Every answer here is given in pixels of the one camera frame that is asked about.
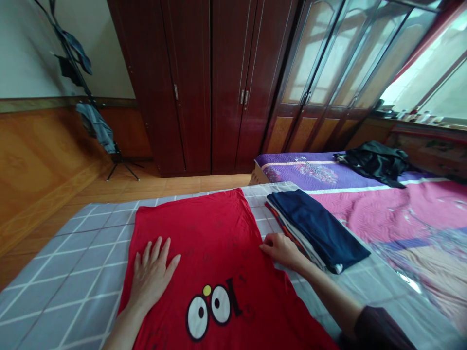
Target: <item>glass cabinet door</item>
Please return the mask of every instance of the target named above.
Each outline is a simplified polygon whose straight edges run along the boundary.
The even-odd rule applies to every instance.
[[[347,2],[336,24],[337,31],[324,54],[319,77],[317,75],[318,78],[315,78],[311,85],[311,98],[308,102],[310,105],[327,104],[376,6],[375,0]]]
[[[409,11],[410,8],[406,6],[381,2],[336,89],[331,105],[350,106],[359,87],[368,79]]]
[[[356,108],[374,106],[433,23],[436,14],[413,9],[357,98]]]
[[[305,21],[282,103],[298,104],[307,92],[337,16],[340,0],[316,1],[302,18]]]

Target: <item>wooden wardrobe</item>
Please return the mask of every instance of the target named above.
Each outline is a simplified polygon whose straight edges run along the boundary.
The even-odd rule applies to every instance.
[[[108,0],[162,176],[245,173],[298,0]]]

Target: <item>person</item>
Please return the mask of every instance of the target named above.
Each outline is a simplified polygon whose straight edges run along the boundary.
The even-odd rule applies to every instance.
[[[103,349],[130,350],[149,310],[159,301],[181,259],[176,255],[166,267],[170,238],[161,249],[159,237],[151,251],[137,254],[130,300],[118,315]],[[289,237],[268,234],[260,249],[308,281],[344,335],[342,346],[354,349],[415,349],[383,308],[363,306],[343,291],[326,273],[308,260]]]

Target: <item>right hand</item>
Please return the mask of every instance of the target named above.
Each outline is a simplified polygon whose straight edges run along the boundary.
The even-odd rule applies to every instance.
[[[302,270],[309,262],[295,243],[280,233],[269,233],[259,247],[278,263],[296,272]]]

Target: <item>tripod legs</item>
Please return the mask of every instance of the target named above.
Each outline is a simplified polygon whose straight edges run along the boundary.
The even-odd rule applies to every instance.
[[[109,174],[108,177],[107,177],[107,181],[110,180],[110,177],[112,176],[113,172],[115,171],[115,168],[117,167],[117,165],[118,165],[119,163],[122,163],[122,164],[130,171],[130,173],[133,174],[133,176],[135,177],[135,179],[137,179],[138,181],[140,181],[140,178],[136,176],[136,174],[133,172],[133,170],[131,170],[130,167],[129,167],[122,159],[121,159],[120,161],[118,161],[118,162],[115,162],[115,164],[113,165],[112,171],[110,172],[110,174]]]
[[[115,163],[115,164],[113,165],[112,171],[110,172],[110,174],[109,174],[108,177],[107,177],[107,181],[110,180],[110,177],[112,176],[113,172],[115,171],[115,168],[117,167],[117,165],[118,165],[118,163]]]
[[[125,164],[125,162],[122,161],[122,164],[128,169],[130,170],[130,173],[133,174],[133,176],[139,181],[140,178],[136,176],[136,174],[133,172],[133,170],[130,169],[130,167],[128,165]]]

